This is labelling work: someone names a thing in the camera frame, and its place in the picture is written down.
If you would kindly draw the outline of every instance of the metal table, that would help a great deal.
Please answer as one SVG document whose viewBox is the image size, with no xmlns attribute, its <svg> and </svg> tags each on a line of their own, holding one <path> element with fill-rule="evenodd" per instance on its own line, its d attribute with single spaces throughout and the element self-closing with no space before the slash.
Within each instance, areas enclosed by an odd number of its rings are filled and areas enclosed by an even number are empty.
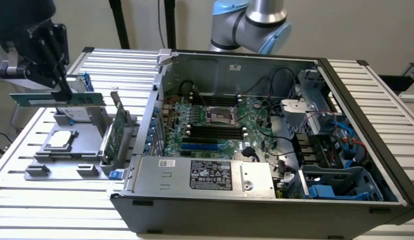
<svg viewBox="0 0 414 240">
<path fill-rule="evenodd" d="M 119 94 L 125 108 L 140 118 L 145 101 L 143 92 L 156 74 L 156 54 L 153 51 L 96 48 L 92 53 L 81 54 L 69 69 L 69 74 L 87 71 L 91 74 L 95 89 L 104 91 L 104 96 L 107 96 L 108 89 L 120 86 Z M 366 67 L 355 66 L 352 61 L 330 62 L 344 82 L 364 83 L 370 88 L 378 87 L 374 88 L 375 91 L 384 89 L 379 85 L 375 86 L 372 82 L 362 81 L 366 76 L 371 76 L 367 72 L 360 72 L 368 70 Z M 378 80 L 372 77 L 364 80 L 372 80 L 378 84 Z M 351 91 L 356 92 L 356 85 L 352 86 Z M 107 97 L 105 102 L 113 106 L 112 100 Z M 109 188 L 119 190 L 123 182 L 112 184 L 111 181 L 25 181 L 25 167 L 32 162 L 32 156 L 53 124 L 53 109 L 39 109 L 0 159 L 0 239 L 228 239 L 204 236 L 136 235 L 128 231 L 105 192 Z M 399 149 L 395 151 L 399 154 L 404 153 Z M 406 164 L 400 164 L 414 182 L 414 157 L 408 157 L 408 155 L 402 156 Z M 414 220 L 400 226 L 379 226 L 356 240 L 414 240 Z"/>
</svg>

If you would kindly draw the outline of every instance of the warning label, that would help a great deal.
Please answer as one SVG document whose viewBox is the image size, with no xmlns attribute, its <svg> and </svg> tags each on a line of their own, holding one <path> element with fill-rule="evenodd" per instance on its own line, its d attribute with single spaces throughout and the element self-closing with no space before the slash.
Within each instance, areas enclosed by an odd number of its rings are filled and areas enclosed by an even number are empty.
<svg viewBox="0 0 414 240">
<path fill-rule="evenodd" d="M 232 191 L 231 162 L 192 160 L 188 186 L 198 190 Z"/>
</svg>

